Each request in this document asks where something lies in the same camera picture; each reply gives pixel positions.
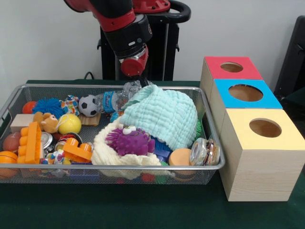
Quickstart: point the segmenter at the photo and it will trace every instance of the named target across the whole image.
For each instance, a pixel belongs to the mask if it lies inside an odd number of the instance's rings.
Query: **stuffed bear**
[[[38,122],[41,131],[53,134],[58,131],[58,120],[51,113],[36,112],[33,118],[34,122]]]

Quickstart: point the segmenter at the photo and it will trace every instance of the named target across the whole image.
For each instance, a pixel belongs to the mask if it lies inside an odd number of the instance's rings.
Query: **wire mesh tray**
[[[161,87],[176,90],[188,95],[194,102],[198,118],[202,120],[202,137],[211,137],[220,146],[220,161],[216,166],[93,166],[93,165],[26,165],[0,164],[0,174],[16,173],[0,183],[54,183],[54,184],[203,184],[206,185],[215,171],[225,164],[224,154],[214,127],[211,111],[205,94],[197,87]],[[61,85],[61,84],[24,84],[17,87],[0,110],[0,151],[4,139],[11,134],[10,124],[23,105],[41,98],[56,97],[64,100],[67,95],[85,96],[101,94],[106,91],[119,91],[122,86],[106,85]],[[94,137],[109,123],[102,115],[96,127],[82,127],[80,136],[83,142],[93,142]],[[175,174],[184,174],[177,178]]]

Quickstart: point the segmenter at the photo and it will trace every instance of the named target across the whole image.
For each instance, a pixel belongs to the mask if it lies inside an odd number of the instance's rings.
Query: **mint green towel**
[[[120,122],[165,141],[171,150],[188,148],[196,137],[197,111],[186,94],[146,86],[123,107]]]

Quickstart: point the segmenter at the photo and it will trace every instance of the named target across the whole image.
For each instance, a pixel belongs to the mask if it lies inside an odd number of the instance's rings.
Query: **circular hole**
[[[234,62],[223,63],[220,67],[230,73],[238,73],[244,69],[240,64]]]
[[[249,124],[251,130],[263,137],[278,137],[282,129],[274,121],[269,119],[255,119]]]
[[[239,99],[246,102],[256,102],[262,99],[263,93],[256,87],[237,84],[229,88],[229,93],[235,99]]]

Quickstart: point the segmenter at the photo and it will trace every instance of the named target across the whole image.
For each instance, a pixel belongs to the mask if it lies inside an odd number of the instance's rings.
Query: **soccer ball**
[[[78,103],[78,109],[87,117],[96,116],[98,113],[98,106],[95,104],[96,97],[94,95],[88,95],[82,97]]]

